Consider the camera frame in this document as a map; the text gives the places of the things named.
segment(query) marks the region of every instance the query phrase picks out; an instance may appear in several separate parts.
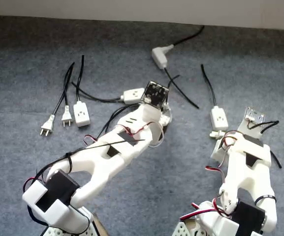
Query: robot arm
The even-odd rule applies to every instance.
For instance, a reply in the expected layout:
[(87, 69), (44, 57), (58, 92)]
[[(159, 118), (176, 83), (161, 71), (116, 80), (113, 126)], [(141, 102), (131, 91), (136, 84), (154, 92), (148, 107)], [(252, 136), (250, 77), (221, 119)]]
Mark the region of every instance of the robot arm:
[[(219, 190), (221, 206), (217, 206), (224, 214), (217, 213), (212, 202), (203, 202), (189, 214), (194, 219), (181, 217), (176, 230), (183, 227), (189, 236), (260, 236), (274, 230), (277, 214), (270, 182), (270, 148), (259, 140), (263, 127), (249, 128), (250, 123), (263, 122), (264, 114), (248, 107), (238, 130), (225, 133), (216, 143), (211, 158), (224, 163), (228, 155), (227, 176)], [(239, 188), (250, 193), (253, 205), (238, 199)]]
[[(142, 96), (144, 103), (137, 110), (122, 117), (112, 131), (92, 145), (54, 164), (45, 185), (35, 181), (23, 194), (24, 201), (52, 227), (71, 234), (87, 230), (92, 215), (84, 204), (148, 146), (161, 143), (163, 128), (171, 121), (164, 104), (167, 95), (167, 88), (149, 82)], [(84, 186), (68, 176), (79, 171), (92, 175)]]

